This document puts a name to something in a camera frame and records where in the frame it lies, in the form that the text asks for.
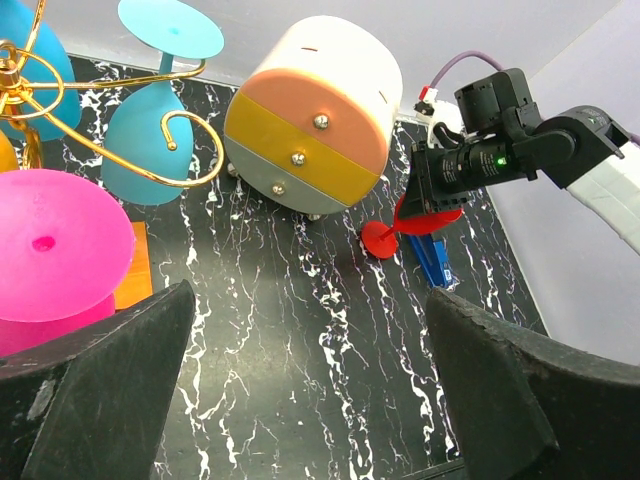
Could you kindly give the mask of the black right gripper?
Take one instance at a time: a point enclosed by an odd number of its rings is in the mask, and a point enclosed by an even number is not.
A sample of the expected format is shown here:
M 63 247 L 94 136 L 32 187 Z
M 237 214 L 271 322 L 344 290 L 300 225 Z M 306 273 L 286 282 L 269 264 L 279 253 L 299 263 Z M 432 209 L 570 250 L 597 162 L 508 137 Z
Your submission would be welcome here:
M 438 148 L 430 148 L 426 140 L 411 146 L 401 220 L 458 209 L 473 190 L 525 177 L 502 124 L 466 137 L 438 122 L 433 134 Z

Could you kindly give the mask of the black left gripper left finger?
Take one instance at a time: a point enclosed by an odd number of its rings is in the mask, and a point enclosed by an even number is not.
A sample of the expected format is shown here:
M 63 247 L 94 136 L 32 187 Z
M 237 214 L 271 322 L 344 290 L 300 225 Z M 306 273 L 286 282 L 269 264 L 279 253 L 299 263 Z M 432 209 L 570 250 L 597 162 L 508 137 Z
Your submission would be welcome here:
M 149 478 L 194 317 L 182 281 L 2 358 L 2 478 Z

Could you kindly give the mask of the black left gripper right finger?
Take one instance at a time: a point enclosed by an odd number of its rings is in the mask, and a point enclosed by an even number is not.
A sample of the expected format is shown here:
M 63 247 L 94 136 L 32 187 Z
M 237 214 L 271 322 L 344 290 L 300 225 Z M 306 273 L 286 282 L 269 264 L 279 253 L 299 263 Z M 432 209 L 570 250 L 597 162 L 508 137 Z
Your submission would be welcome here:
M 425 314 L 469 478 L 638 478 L 638 367 L 499 319 L 441 288 Z

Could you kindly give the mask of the red wine glass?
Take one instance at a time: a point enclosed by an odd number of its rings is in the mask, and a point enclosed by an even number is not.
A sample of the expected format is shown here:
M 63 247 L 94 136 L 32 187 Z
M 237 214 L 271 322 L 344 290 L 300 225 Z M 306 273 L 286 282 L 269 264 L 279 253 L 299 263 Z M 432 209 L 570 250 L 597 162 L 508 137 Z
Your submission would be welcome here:
M 393 257 L 398 249 L 397 233 L 412 236 L 429 235 L 455 222 L 463 214 L 463 209 L 460 208 L 401 219 L 399 214 L 404 200 L 405 195 L 402 195 L 396 204 L 391 226 L 379 221 L 370 221 L 362 228 L 360 238 L 365 250 L 372 256 L 378 259 Z

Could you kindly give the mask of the pink wine glass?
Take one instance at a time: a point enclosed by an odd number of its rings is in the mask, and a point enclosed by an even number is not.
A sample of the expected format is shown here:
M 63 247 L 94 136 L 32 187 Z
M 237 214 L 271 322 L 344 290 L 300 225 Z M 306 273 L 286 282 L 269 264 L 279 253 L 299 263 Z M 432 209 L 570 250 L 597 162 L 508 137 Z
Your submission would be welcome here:
M 2 355 L 113 315 L 134 246 L 124 209 L 96 184 L 49 169 L 2 174 Z

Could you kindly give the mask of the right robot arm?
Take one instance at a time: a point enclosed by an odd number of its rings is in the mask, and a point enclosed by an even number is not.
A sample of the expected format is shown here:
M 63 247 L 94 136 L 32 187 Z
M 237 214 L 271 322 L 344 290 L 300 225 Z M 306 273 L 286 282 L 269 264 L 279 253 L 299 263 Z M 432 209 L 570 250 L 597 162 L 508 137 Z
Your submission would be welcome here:
M 582 105 L 543 118 L 518 68 L 475 81 L 455 99 L 463 130 L 437 120 L 413 144 L 397 219 L 456 211 L 474 190 L 544 173 L 639 248 L 639 146 L 605 111 Z

